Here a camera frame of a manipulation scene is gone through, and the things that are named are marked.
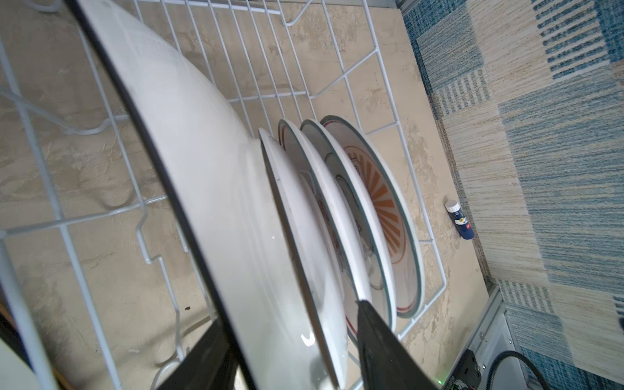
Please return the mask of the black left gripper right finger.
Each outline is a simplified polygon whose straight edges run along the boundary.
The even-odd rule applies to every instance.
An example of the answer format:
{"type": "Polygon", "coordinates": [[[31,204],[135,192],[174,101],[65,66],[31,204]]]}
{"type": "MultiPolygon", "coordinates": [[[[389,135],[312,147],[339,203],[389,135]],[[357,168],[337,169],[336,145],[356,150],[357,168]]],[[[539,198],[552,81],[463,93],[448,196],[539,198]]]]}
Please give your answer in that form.
{"type": "Polygon", "coordinates": [[[357,304],[357,349],[365,389],[435,389],[369,301],[357,304]]]}

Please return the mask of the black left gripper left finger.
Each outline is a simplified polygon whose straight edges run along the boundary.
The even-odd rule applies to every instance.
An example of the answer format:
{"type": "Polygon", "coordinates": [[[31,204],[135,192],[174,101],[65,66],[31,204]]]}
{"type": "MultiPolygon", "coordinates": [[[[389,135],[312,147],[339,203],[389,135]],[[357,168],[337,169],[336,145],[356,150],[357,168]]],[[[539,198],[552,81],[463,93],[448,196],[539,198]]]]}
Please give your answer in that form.
{"type": "Polygon", "coordinates": [[[220,319],[159,389],[234,389],[238,362],[220,319]]]}

